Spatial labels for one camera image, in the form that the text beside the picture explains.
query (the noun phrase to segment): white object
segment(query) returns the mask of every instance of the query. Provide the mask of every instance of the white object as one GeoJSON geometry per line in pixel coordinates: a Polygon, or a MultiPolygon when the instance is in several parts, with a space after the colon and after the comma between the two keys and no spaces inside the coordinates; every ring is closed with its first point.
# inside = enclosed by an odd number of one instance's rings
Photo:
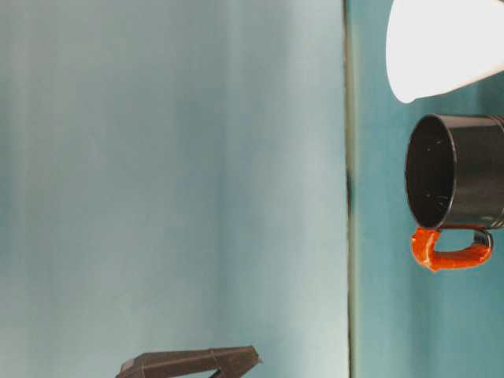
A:
{"type": "Polygon", "coordinates": [[[395,0],[387,74],[402,102],[447,93],[504,70],[501,0],[395,0]]]}

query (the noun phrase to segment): teal wall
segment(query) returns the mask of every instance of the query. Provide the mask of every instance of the teal wall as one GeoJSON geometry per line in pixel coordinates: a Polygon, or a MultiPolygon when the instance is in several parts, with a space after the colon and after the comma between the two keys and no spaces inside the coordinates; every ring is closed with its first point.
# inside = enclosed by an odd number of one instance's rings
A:
{"type": "Polygon", "coordinates": [[[3,376],[253,343],[347,374],[342,6],[0,3],[3,376]]]}
{"type": "MultiPolygon", "coordinates": [[[[353,376],[501,376],[504,237],[494,232],[494,256],[478,269],[437,274],[422,269],[410,253],[415,224],[406,204],[403,170],[407,140],[421,116],[502,114],[504,76],[409,105],[397,101],[385,69],[391,3],[347,2],[353,376]]],[[[446,232],[441,248],[462,247],[471,237],[446,232]]]]}

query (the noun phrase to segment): teal surface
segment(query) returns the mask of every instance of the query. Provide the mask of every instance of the teal surface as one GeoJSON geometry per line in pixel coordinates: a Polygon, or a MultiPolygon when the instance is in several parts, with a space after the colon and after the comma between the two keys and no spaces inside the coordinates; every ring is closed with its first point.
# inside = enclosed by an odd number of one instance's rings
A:
{"type": "Polygon", "coordinates": [[[254,344],[345,376],[337,2],[0,2],[0,370],[254,344]]]}
{"type": "MultiPolygon", "coordinates": [[[[502,232],[493,233],[494,256],[478,269],[437,274],[422,269],[409,248],[415,224],[403,169],[407,140],[422,115],[504,113],[504,76],[402,104],[391,93],[385,70],[390,8],[390,0],[347,2],[353,376],[501,376],[502,232]]],[[[470,237],[447,232],[442,247],[462,246],[470,237]]]]}

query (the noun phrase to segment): mug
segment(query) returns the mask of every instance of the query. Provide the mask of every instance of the mug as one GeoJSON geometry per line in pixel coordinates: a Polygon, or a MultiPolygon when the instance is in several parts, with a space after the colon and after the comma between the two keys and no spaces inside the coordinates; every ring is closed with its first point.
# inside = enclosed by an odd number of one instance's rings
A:
{"type": "Polygon", "coordinates": [[[488,232],[504,227],[504,117],[429,114],[413,130],[406,155],[406,194],[419,225],[417,262],[436,272],[483,264],[488,232]],[[474,230],[471,246],[435,251],[442,230],[474,230]]]}

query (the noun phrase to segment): mug handle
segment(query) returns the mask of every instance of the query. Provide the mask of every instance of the mug handle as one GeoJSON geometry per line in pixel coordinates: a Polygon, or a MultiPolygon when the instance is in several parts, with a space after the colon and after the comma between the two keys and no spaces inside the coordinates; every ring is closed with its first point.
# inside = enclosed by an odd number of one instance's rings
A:
{"type": "Polygon", "coordinates": [[[434,248],[440,236],[440,230],[419,227],[411,238],[411,249],[415,260],[433,272],[440,269],[467,269],[481,265],[490,258],[494,247],[494,240],[490,233],[475,229],[471,246],[454,252],[437,252],[434,248]]]}

